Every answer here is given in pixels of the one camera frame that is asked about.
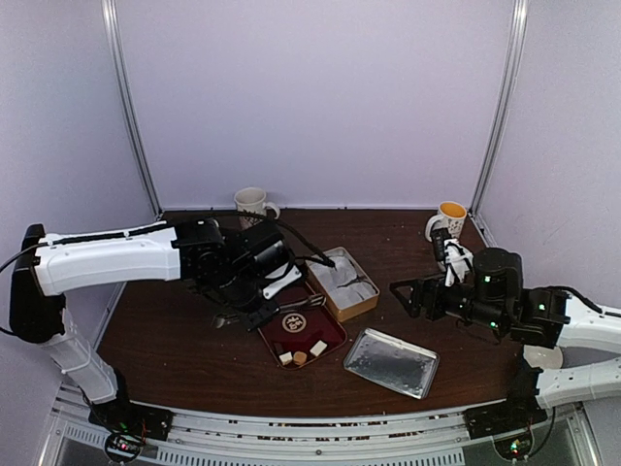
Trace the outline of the left aluminium frame post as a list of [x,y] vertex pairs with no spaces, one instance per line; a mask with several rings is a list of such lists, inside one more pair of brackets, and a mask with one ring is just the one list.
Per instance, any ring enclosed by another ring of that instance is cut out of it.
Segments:
[[137,165],[141,184],[147,195],[150,210],[155,218],[161,218],[163,209],[148,166],[137,113],[132,99],[118,23],[117,2],[114,0],[103,0],[101,7],[130,149]]

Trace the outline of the front aluminium rail frame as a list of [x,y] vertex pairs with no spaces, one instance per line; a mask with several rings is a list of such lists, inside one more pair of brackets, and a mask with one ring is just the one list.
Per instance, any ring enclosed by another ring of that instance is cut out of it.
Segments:
[[[506,460],[496,447],[510,434],[470,438],[465,408],[358,417],[235,416],[137,404],[174,413],[166,441],[147,439],[128,465],[604,465],[584,408],[556,409],[528,428],[538,452]],[[104,451],[110,432],[88,421],[72,383],[59,387],[34,465],[114,465]]]

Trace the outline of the dark red lacquer tray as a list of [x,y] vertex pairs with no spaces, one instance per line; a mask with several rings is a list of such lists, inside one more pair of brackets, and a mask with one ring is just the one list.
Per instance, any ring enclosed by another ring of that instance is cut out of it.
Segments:
[[[293,286],[285,289],[277,297],[280,305],[305,299],[315,294],[309,284]],[[263,340],[271,357],[280,369],[295,371],[301,369],[323,356],[339,349],[347,340],[347,333],[343,326],[333,317],[326,304],[302,311],[293,311],[277,314],[270,322],[258,329],[258,334]],[[311,347],[317,341],[327,344],[327,349],[318,357],[310,354]],[[283,366],[278,359],[279,354],[275,351],[275,344],[283,346],[284,353],[290,351],[302,351],[308,355],[307,362],[297,366],[292,361]]]

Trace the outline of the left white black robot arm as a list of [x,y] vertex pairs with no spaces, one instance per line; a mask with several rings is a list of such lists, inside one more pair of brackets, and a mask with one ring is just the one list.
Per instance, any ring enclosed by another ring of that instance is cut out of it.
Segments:
[[139,423],[139,409],[130,402],[122,375],[77,328],[66,292],[110,283],[182,281],[232,309],[253,330],[273,318],[277,295],[302,277],[273,222],[231,230],[213,217],[88,235],[51,234],[33,224],[8,263],[14,268],[9,334],[44,348],[82,391],[91,411],[119,431]]

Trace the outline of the beige illustrated tin lid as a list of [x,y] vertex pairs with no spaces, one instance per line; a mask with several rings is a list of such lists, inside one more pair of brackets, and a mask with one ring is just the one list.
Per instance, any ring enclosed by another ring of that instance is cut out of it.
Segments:
[[439,355],[372,328],[361,331],[343,361],[346,371],[414,399],[424,399]]

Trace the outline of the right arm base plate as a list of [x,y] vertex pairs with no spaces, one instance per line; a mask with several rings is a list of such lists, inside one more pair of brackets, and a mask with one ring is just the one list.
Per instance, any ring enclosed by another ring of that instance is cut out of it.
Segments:
[[463,412],[472,440],[525,429],[548,418],[546,410],[535,401],[505,400]]

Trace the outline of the white mug yellow interior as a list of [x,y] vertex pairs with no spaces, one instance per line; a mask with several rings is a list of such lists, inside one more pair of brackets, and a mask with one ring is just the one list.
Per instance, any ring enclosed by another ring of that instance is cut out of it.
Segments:
[[452,238],[459,240],[467,216],[468,210],[459,203],[452,201],[440,203],[437,212],[427,220],[424,230],[425,239],[431,242],[431,234],[434,230],[446,228]]

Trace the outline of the white bowl near right base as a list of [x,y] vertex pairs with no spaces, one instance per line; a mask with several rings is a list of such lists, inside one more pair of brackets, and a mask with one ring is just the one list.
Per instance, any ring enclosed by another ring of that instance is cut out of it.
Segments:
[[562,350],[535,346],[523,347],[523,358],[532,368],[561,369],[564,363]]

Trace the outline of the beige chocolate tin box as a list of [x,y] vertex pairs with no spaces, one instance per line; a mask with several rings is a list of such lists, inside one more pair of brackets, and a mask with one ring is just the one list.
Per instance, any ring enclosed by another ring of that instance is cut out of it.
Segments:
[[313,288],[326,297],[326,306],[334,318],[343,323],[373,310],[379,289],[355,258],[344,247],[324,252],[334,263],[325,265],[319,257],[306,260]]

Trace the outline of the white paper cup liner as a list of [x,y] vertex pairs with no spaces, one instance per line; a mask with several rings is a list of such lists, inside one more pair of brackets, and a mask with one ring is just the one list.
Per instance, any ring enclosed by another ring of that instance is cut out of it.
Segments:
[[336,256],[335,262],[335,274],[342,280],[349,281],[356,277],[355,266],[347,256]]
[[353,283],[350,286],[350,289],[352,291],[355,291],[360,296],[362,301],[367,301],[377,296],[377,290],[375,286],[369,282]]
[[359,295],[350,289],[352,283],[332,286],[327,289],[327,294],[334,302],[337,309],[350,308],[359,302]]

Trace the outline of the brown round chocolate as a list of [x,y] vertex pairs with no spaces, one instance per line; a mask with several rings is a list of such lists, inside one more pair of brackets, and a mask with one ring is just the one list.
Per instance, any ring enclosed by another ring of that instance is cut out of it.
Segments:
[[308,360],[308,355],[302,351],[295,351],[293,354],[293,362],[297,366],[304,365]]

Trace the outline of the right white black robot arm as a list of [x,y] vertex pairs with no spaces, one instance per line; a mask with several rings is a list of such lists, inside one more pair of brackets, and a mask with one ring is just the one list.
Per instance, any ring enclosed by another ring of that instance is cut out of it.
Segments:
[[599,307],[573,288],[525,288],[519,280],[485,274],[472,282],[446,285],[439,276],[393,282],[390,292],[412,318],[452,316],[464,325],[482,325],[497,340],[523,347],[607,351],[604,362],[566,369],[528,365],[521,369],[498,407],[498,421],[519,427],[535,409],[620,394],[620,313]]

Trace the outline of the white square chocolate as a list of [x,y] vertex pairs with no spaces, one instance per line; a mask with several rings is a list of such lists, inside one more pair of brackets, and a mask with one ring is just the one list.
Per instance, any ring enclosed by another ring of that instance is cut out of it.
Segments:
[[293,361],[293,355],[290,351],[288,351],[286,353],[280,354],[278,356],[278,359],[283,366],[286,366]]

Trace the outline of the black tongs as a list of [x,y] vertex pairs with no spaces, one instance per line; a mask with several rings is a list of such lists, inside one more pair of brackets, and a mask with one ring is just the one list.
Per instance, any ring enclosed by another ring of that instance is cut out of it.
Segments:
[[[310,308],[321,307],[326,304],[326,297],[320,293],[313,294],[305,299],[281,305],[278,314],[293,311],[302,311]],[[241,317],[237,314],[218,314],[212,319],[212,327],[219,329],[223,326],[238,323]]]

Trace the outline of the aluminium frame post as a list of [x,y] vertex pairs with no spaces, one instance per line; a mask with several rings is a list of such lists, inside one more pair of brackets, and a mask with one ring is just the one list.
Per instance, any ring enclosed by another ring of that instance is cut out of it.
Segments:
[[511,98],[517,83],[523,56],[528,27],[529,4],[530,2],[527,0],[515,0],[513,2],[506,58],[496,110],[492,119],[491,130],[470,207],[470,213],[473,218],[481,216],[484,196],[492,178],[496,159],[500,153],[502,139],[507,126]]
[[137,165],[141,184],[147,195],[150,210],[155,218],[161,218],[163,209],[148,166],[137,113],[132,99],[118,23],[117,2],[114,0],[103,0],[101,7],[130,149]]

